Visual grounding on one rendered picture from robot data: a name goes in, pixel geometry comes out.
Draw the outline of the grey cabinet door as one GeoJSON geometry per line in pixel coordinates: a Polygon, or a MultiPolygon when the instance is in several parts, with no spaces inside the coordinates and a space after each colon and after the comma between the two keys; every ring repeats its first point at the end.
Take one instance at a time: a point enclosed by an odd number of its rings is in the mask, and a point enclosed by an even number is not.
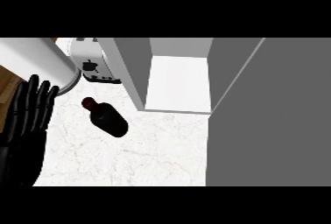
{"type": "Polygon", "coordinates": [[[331,38],[263,41],[208,131],[208,186],[331,186],[331,38]]]}

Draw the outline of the white toaster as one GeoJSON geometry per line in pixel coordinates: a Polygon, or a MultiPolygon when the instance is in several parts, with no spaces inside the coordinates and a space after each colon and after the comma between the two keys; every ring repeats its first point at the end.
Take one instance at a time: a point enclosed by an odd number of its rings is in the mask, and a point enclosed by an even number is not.
{"type": "Polygon", "coordinates": [[[75,62],[88,82],[121,83],[109,70],[109,60],[96,38],[57,38],[56,46],[75,62]]]}

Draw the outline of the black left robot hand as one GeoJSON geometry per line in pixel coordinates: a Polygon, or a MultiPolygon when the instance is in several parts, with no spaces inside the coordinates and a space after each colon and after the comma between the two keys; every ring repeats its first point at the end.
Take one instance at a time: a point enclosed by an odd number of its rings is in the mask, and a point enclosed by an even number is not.
{"type": "Polygon", "coordinates": [[[31,187],[36,182],[57,91],[48,80],[38,82],[36,74],[16,87],[0,133],[0,187],[31,187]]]}

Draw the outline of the white round pot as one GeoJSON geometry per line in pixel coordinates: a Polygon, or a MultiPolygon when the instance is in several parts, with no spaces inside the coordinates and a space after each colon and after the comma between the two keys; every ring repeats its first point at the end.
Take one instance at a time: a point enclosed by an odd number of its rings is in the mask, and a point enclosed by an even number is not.
{"type": "Polygon", "coordinates": [[[59,95],[78,84],[81,70],[50,38],[0,38],[0,65],[25,80],[36,74],[59,95]]]}

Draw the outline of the dark wine bottle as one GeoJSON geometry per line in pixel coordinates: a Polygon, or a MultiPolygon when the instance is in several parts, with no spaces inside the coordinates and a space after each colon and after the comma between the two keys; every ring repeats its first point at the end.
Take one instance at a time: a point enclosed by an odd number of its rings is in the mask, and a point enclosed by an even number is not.
{"type": "Polygon", "coordinates": [[[104,102],[96,102],[91,97],[82,99],[81,105],[90,112],[91,123],[113,137],[122,137],[128,132],[128,122],[115,108],[104,102]]]}

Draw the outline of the grey cabinet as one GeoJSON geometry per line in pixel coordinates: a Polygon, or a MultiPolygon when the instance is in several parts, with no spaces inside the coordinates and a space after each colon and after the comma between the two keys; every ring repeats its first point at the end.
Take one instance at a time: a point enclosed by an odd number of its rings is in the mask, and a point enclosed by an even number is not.
{"type": "Polygon", "coordinates": [[[100,38],[97,42],[138,111],[212,112],[209,38],[100,38]]]}

